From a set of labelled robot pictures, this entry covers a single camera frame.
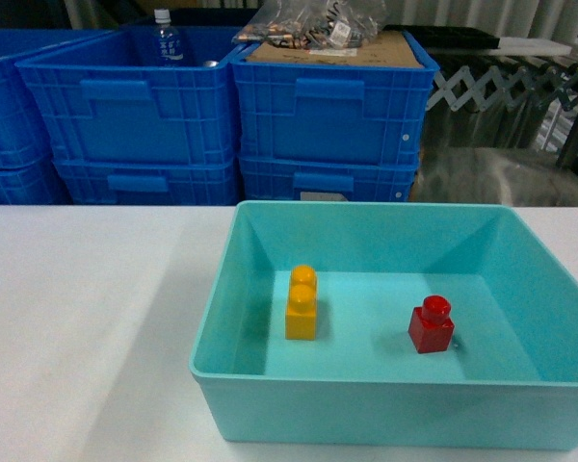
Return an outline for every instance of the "yellow stud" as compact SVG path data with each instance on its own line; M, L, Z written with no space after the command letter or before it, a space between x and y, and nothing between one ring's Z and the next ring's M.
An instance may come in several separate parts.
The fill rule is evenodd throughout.
M299 265L291 271L291 279L289 281L289 288L296 284L304 284L313 288L317 292L317 273L315 269L309 265Z
M287 340L315 340L317 330L317 293L305 284L289 289L285 312Z

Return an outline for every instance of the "yellow toy block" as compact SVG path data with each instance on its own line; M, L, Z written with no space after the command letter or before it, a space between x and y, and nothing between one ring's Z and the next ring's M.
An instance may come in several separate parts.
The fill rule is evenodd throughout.
M317 330L317 292L305 284L289 289L285 312L287 340L315 340Z

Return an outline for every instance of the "cardboard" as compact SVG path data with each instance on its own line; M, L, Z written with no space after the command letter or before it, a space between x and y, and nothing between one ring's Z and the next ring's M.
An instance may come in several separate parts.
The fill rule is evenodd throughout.
M247 61L252 63L337 64L385 67L423 67L415 59L405 37L398 31L381 32L372 43L360 48L328 50L354 56L328 56L321 52L276 48L263 43Z

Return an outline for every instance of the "plastic crate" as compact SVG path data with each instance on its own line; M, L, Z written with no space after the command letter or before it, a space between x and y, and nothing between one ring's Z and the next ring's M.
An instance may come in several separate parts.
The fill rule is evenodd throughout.
M235 205L236 162L213 167L54 160L75 204Z
M15 61L107 31L0 30L0 168L19 168L49 152L49 137Z
M317 336L285 340L289 274L318 273ZM447 351L407 328L452 304ZM501 206L242 202L190 362L234 441L578 446L578 284Z
M324 165L240 156L246 199L299 200L310 196L357 202L405 202L417 167L416 164L395 168Z
M225 165L239 145L231 57L237 28L180 27L188 66L159 67L153 28L108 37L17 66L59 160ZM206 61L214 67L203 67Z
M242 152L265 159L412 165L437 64L407 33L423 68L233 60Z
M0 204L69 204L70 196L51 161L43 159L23 168L0 170Z

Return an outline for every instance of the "table surface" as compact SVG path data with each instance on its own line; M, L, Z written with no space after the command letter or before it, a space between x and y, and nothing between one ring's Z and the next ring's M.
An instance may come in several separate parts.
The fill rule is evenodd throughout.
M578 280L578 209L516 209ZM234 209L0 207L0 461L578 461L228 443L188 371Z

